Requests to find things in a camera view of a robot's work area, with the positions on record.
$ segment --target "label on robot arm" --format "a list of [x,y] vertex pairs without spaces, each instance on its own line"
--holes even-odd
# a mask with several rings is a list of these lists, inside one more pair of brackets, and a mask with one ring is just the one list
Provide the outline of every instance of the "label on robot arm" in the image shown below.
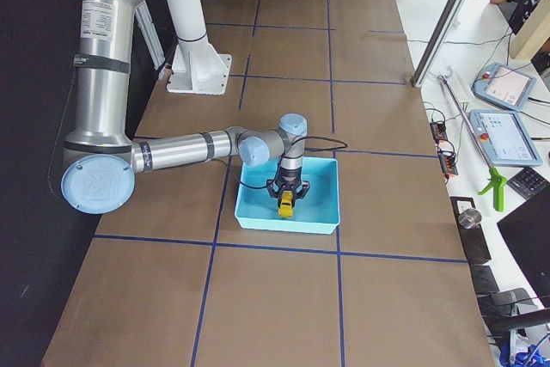
[[113,4],[83,1],[80,37],[113,40],[114,12]]

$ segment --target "brown tiled floor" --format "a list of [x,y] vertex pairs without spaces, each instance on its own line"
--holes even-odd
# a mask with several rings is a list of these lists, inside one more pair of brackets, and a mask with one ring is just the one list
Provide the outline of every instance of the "brown tiled floor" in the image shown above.
[[341,225],[242,229],[216,162],[141,174],[102,218],[44,366],[493,365],[395,1],[202,2],[234,57],[226,93],[159,83],[138,136],[302,113],[350,145]]

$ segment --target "white table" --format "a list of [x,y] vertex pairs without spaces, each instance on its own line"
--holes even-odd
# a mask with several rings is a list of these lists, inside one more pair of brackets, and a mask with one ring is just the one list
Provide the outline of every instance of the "white table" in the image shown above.
[[[408,45],[412,61],[416,67],[447,0],[396,1],[405,34],[409,39]],[[466,0],[457,20],[449,31],[446,41],[480,43],[487,40],[497,40],[504,36],[507,31],[509,31],[508,23],[497,5],[490,4],[489,0]],[[422,85],[424,100],[441,110],[447,119],[456,116],[459,113],[458,109],[448,93],[443,92],[440,82],[436,78],[439,74],[452,73],[451,78],[455,77],[452,83],[454,92],[459,96],[463,96],[464,101],[471,100],[467,106],[468,111],[474,108],[496,109],[480,99],[474,99],[474,96],[469,92],[469,88],[484,65],[492,62],[506,63],[508,41],[507,39],[503,40],[495,49],[497,44],[498,42],[487,43],[482,46],[444,44],[435,64],[431,67],[431,74]],[[508,65],[518,68],[528,63],[510,59]],[[531,96],[549,101],[550,94],[544,82],[536,73],[535,68],[529,64],[522,71],[537,78],[535,90]],[[537,118],[550,121],[550,111],[548,109],[549,106],[529,101],[523,111]],[[531,137],[550,135],[550,126],[543,125],[523,114],[521,118]],[[436,113],[434,119],[440,119]],[[481,212],[483,216],[481,224],[492,256],[489,265],[499,289],[507,291],[523,287],[528,294],[534,297],[535,293],[510,254],[497,227],[497,222],[516,209],[524,200],[511,188],[506,187],[504,190],[504,212],[497,212],[492,206],[492,192],[478,195],[478,191],[487,183],[488,168],[477,151],[473,140],[469,137],[466,126],[461,129],[461,123],[460,117],[447,122],[449,141],[456,147],[460,144],[457,163],[459,175],[449,180],[447,185],[449,196],[471,197],[474,199],[477,209]],[[543,159],[543,164],[535,169],[550,180],[550,166],[548,163],[550,142],[537,141],[535,147]],[[510,178],[519,170],[519,168],[498,168],[498,171],[507,178]]]

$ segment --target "blue bin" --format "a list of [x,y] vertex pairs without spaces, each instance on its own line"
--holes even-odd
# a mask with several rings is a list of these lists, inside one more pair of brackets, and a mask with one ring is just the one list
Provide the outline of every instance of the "blue bin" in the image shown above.
[[[277,159],[250,168],[243,165],[241,181],[261,187],[273,179]],[[302,180],[309,181],[305,198],[297,199],[292,218],[281,218],[275,198],[267,189],[250,189],[239,186],[235,217],[247,229],[331,234],[340,223],[338,162],[332,158],[304,157]]]

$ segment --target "black wall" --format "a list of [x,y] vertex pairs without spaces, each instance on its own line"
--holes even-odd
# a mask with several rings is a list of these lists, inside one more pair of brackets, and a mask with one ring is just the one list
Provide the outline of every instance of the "black wall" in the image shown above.
[[[100,218],[72,209],[51,189],[58,185],[60,141],[74,119],[74,99],[67,111],[64,107],[81,4],[0,0],[0,5],[0,365],[38,366]],[[168,29],[159,31],[167,50],[173,41],[168,8],[164,0],[148,5],[158,26]],[[130,138],[156,78],[137,27],[131,70]]]

